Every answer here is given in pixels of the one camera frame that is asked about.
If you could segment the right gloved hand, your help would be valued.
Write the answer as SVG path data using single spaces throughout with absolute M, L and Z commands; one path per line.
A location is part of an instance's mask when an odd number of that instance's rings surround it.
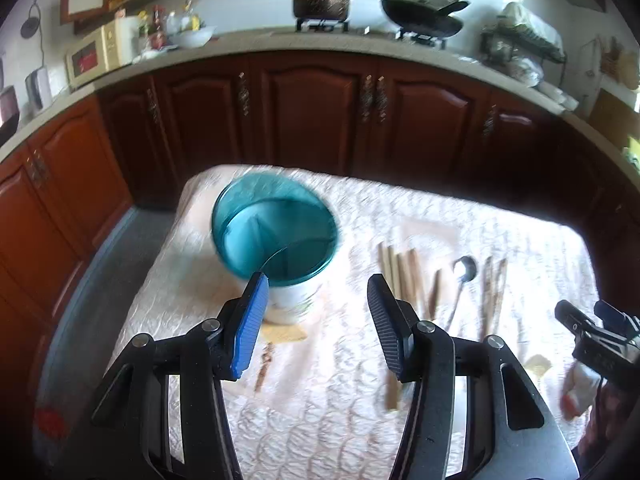
M 582 416 L 596 402 L 605 379 L 581 362 L 574 361 L 568 369 L 560 397 L 560 409 L 565 420 Z

